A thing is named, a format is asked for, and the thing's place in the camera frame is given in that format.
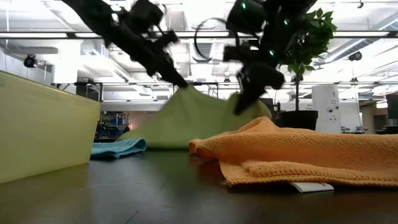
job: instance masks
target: green leaves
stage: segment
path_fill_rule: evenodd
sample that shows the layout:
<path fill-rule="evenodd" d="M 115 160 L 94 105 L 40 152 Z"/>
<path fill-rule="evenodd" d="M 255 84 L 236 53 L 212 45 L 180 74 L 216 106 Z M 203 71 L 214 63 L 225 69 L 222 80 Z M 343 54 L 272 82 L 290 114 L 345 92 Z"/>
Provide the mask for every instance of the green leaves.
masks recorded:
<path fill-rule="evenodd" d="M 287 70 L 294 72 L 302 80 L 305 71 L 314 71 L 312 59 L 328 52 L 329 41 L 333 38 L 337 26 L 332 23 L 333 11 L 322 9 L 307 13 L 303 28 L 298 31 L 298 39 L 287 51 L 284 64 Z"/>
<path fill-rule="evenodd" d="M 322 15 L 323 15 L 323 10 L 321 8 L 319 8 L 318 11 L 317 11 L 317 17 L 321 18 Z"/>
<path fill-rule="evenodd" d="M 325 18 L 326 21 L 331 21 L 332 14 L 333 14 L 333 11 L 326 12 L 324 15 L 321 16 L 321 18 Z"/>
<path fill-rule="evenodd" d="M 294 63 L 292 65 L 292 70 L 293 70 L 294 73 L 298 74 L 299 71 L 300 71 L 300 66 L 298 64 Z"/>
<path fill-rule="evenodd" d="M 312 66 L 309 66 L 309 65 L 307 65 L 305 67 L 305 69 L 308 70 L 308 71 L 315 71 L 315 68 L 313 68 Z"/>
<path fill-rule="evenodd" d="M 310 24 L 313 25 L 316 28 L 319 28 L 319 26 L 320 26 L 318 21 L 311 21 Z"/>

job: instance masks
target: black plant pot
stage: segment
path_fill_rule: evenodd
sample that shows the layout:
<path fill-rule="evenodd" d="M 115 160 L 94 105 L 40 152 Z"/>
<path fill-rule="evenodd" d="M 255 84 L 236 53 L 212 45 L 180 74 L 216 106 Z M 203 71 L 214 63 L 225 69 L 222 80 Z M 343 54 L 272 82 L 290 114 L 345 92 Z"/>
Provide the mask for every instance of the black plant pot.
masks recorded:
<path fill-rule="evenodd" d="M 281 128 L 303 128 L 315 130 L 318 111 L 285 111 L 278 114 L 277 124 Z"/>

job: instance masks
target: yellow bin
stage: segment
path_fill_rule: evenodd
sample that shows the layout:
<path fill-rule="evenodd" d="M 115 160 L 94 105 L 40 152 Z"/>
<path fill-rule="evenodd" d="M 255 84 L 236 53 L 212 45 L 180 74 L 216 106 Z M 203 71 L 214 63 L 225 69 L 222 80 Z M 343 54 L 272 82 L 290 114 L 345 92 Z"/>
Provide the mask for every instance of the yellow bin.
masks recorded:
<path fill-rule="evenodd" d="M 0 183 L 88 162 L 101 104 L 0 71 Z"/>

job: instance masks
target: yellow-green towel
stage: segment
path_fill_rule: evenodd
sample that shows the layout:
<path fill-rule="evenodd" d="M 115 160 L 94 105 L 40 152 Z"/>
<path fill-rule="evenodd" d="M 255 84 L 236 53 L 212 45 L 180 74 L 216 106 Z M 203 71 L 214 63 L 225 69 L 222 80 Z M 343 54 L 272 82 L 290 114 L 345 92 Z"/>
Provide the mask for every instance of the yellow-green towel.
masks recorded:
<path fill-rule="evenodd" d="M 225 101 L 205 95 L 193 86 L 179 89 L 154 119 L 118 140 L 143 138 L 148 149 L 188 149 L 192 139 L 234 131 L 261 116 L 271 117 L 260 101 L 236 116 L 233 110 L 237 100 L 237 94 Z"/>

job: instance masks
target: security camera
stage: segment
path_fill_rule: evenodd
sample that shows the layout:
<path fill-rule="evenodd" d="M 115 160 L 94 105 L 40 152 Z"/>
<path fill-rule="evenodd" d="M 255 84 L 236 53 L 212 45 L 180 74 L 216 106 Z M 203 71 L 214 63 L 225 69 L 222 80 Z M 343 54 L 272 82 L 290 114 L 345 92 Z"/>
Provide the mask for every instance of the security camera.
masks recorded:
<path fill-rule="evenodd" d="M 361 59 L 362 59 L 362 54 L 361 54 L 361 52 L 355 52 L 355 53 L 353 53 L 352 55 L 350 55 L 350 56 L 348 57 L 348 59 L 349 59 L 350 61 L 361 60 Z"/>
<path fill-rule="evenodd" d="M 36 68 L 37 67 L 36 55 L 28 55 L 24 60 L 24 65 L 27 68 Z"/>

